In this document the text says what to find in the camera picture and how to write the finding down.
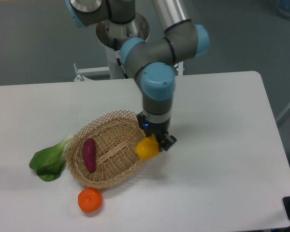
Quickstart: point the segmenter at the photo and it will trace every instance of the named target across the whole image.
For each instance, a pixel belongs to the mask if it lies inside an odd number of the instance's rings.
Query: blue joint cap
[[[195,25],[198,31],[198,47],[196,57],[204,54],[209,49],[209,36],[203,25]]]
[[[70,0],[65,0],[66,1],[66,5],[70,11],[70,14],[72,15],[72,18],[76,24],[76,26],[78,28],[85,28],[86,26],[81,22],[81,20],[79,20],[79,18],[77,17],[76,13],[74,12],[71,4],[70,4]]]
[[[124,62],[125,65],[130,51],[139,43],[145,43],[145,41],[141,38],[135,37],[125,41],[124,44],[122,45],[120,55],[122,58],[122,62]]]
[[[141,89],[151,99],[167,100],[175,90],[175,72],[165,63],[151,63],[142,70]]]

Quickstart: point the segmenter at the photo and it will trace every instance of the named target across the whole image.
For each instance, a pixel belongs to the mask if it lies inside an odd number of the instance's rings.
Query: metal stand
[[[284,122],[287,121],[289,117],[290,117],[290,102],[275,119],[277,127],[279,128],[282,124],[284,124]]]

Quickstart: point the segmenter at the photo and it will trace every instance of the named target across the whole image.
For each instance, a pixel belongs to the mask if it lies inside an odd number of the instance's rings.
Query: white table
[[[142,110],[133,80],[0,87],[0,232],[232,232],[290,225],[290,169],[256,72],[178,77],[178,142],[86,216],[68,170],[43,182],[33,154],[110,111]]]

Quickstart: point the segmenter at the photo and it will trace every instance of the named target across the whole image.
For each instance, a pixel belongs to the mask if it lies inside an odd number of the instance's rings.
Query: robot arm
[[[123,26],[136,18],[134,0],[66,0],[66,3],[78,26],[108,19],[114,30],[107,35],[126,31]],[[137,117],[139,126],[147,136],[155,135],[162,151],[176,142],[168,133],[175,89],[175,74],[170,65],[204,53],[209,39],[202,25],[193,25],[182,0],[153,0],[153,3],[165,30],[163,39],[146,43],[139,38],[139,32],[129,33],[133,36],[128,38],[123,33],[124,37],[111,37],[110,41],[116,42],[113,48],[120,49],[125,71],[143,95],[143,111]]]
[[[147,136],[155,135],[160,151],[176,142],[169,135],[174,71],[169,65],[204,53],[209,47],[203,26],[193,25],[181,0],[153,0],[165,37],[155,43],[140,38],[126,41],[121,48],[122,61],[143,95],[140,127]]]

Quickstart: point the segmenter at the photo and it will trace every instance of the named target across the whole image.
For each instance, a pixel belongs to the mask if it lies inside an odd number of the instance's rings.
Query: orange
[[[78,195],[77,201],[83,212],[90,213],[101,207],[103,198],[98,190],[87,188],[81,191]]]

